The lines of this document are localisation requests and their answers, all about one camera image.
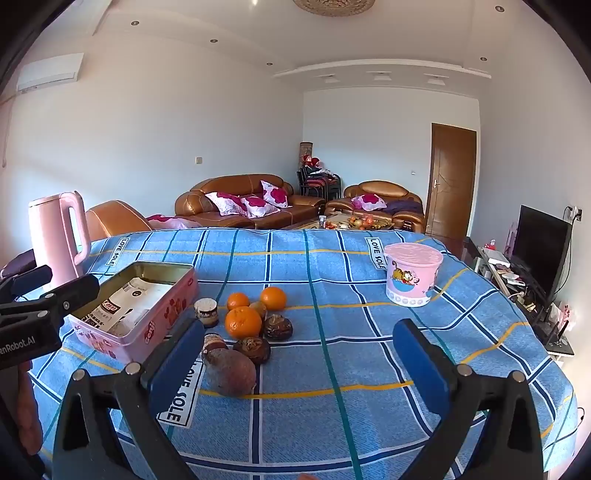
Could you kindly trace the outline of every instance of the pink floral pillow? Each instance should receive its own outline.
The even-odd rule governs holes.
[[[353,206],[357,210],[365,210],[371,212],[372,210],[378,210],[380,208],[386,208],[386,202],[378,197],[375,193],[366,193],[365,195],[359,195],[351,199]]]
[[[246,214],[248,218],[260,218],[265,215],[280,212],[279,208],[267,203],[256,195],[250,195],[241,199],[242,204],[246,207]]]
[[[287,192],[284,189],[275,187],[265,180],[261,180],[261,186],[263,200],[279,208],[289,207],[287,204]]]
[[[246,207],[242,204],[240,198],[235,195],[224,192],[211,192],[205,196],[215,204],[223,217],[226,215],[248,216]]]

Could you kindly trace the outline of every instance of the screw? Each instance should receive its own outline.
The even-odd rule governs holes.
[[[470,367],[470,365],[466,364],[459,364],[457,367],[457,372],[463,377],[469,377],[474,373],[474,370]]]
[[[515,380],[516,382],[522,383],[525,381],[525,375],[523,374],[523,372],[520,372],[519,370],[515,370],[511,376],[513,377],[513,380]]]
[[[84,378],[84,375],[85,375],[84,370],[82,370],[81,368],[79,368],[74,373],[72,373],[72,378],[74,380],[78,381],[78,380],[82,380]]]
[[[125,373],[128,375],[135,375],[141,370],[142,366],[138,362],[131,362],[125,366]]]

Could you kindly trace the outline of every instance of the wooden door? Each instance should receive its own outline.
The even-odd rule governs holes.
[[[432,124],[427,235],[441,238],[446,245],[464,239],[472,211],[475,174],[476,132]]]

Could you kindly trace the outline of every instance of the jar lid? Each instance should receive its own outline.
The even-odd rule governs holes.
[[[213,312],[217,309],[217,302],[214,299],[199,299],[195,302],[196,312]]]
[[[438,267],[443,262],[443,255],[439,250],[423,244],[386,245],[384,254],[409,267]]]

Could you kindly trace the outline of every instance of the coffee table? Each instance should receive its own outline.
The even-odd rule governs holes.
[[[326,216],[326,220],[328,222],[334,222],[334,223],[349,223],[349,218],[351,216],[357,216],[360,217],[359,215],[351,215],[348,213],[333,213],[332,215],[327,215]],[[304,230],[304,229],[318,229],[318,219],[316,220],[306,220],[305,222],[300,222],[300,223],[294,223],[293,225],[290,225],[288,227],[285,227],[283,230]],[[380,229],[376,229],[376,230],[367,230],[368,232],[379,232],[379,231],[386,231],[386,230],[393,230],[395,229],[395,225],[390,224],[387,225],[383,228]],[[359,230],[358,228],[354,228],[351,227],[348,230],[354,230],[357,231]]]

